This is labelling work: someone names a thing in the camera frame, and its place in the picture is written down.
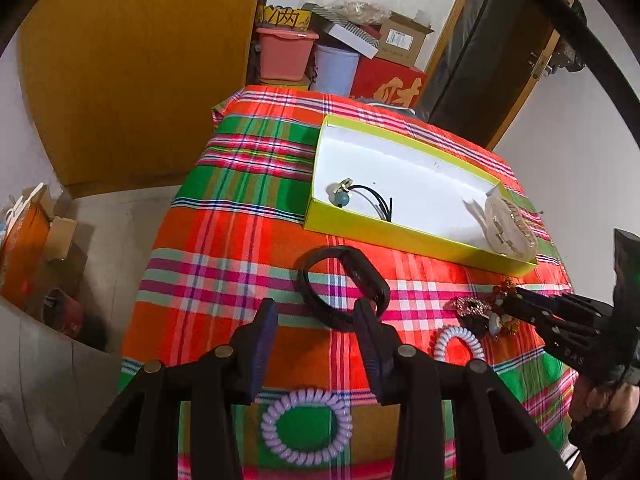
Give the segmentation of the person's right hand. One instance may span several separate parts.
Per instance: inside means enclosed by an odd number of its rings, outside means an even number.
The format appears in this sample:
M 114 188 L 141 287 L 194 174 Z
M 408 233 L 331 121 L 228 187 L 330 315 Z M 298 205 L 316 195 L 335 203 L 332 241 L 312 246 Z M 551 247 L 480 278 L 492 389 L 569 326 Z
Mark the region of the person's right hand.
M 597 386 L 591 379 L 579 375 L 570 401 L 572 427 L 594 420 L 596 434 L 612 434 L 627 427 L 639 406 L 639 387 L 623 382 L 613 389 Z

